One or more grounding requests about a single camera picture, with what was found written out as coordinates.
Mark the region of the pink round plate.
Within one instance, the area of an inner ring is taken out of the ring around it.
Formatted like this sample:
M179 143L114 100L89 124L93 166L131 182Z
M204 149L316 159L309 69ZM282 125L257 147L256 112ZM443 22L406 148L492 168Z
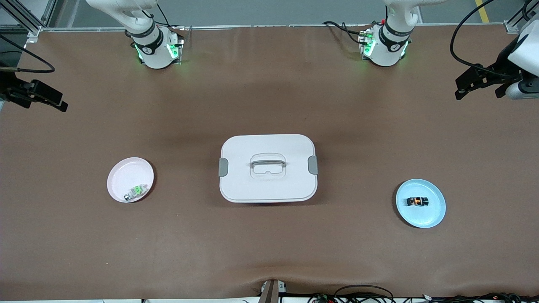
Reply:
M120 203L135 203L146 196L154 186L155 173L153 166L140 157L130 157L119 161L111 169L107 177L107 190L115 201ZM149 190L140 198L125 201L123 196L140 184L148 184Z

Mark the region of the light blue round plate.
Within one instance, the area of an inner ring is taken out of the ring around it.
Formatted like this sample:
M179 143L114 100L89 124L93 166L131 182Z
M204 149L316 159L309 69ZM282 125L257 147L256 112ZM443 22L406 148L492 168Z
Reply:
M430 203L425 207L408 207L406 199L409 197L427 197ZM397 189L395 201L399 215L415 228L433 228L446 215L445 197L437 186L427 180L404 181Z

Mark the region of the brown table mat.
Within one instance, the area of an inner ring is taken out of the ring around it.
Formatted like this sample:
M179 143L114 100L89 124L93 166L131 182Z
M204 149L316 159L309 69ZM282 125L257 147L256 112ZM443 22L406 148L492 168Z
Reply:
M398 297L539 295L539 101L456 101L453 27L418 27L398 65L360 58L328 27L193 31L181 65L141 65L122 32L46 32L27 47L59 112L0 111L0 300L251 297L373 284ZM302 134L318 189L239 205L219 190L223 143ZM119 161L154 186L110 197ZM427 180L446 215L416 228L396 192Z

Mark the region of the aluminium frame post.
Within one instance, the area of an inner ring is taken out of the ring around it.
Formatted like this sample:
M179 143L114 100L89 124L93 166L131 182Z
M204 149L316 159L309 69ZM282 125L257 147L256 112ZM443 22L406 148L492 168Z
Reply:
M37 36L48 27L58 0L0 0L0 31L26 30Z
M539 0L523 0L518 11L510 19L504 21L504 26L508 34L515 35L535 20L539 20Z

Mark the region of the green switch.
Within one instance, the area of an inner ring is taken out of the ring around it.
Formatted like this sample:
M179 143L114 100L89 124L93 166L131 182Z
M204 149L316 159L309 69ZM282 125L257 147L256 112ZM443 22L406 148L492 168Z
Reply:
M129 192L127 192L127 194L125 194L123 198L125 201L129 202L134 199L142 197L143 195L146 194L148 190L149 190L148 184L140 184L138 186L133 186L133 188L131 188L131 190L129 190Z

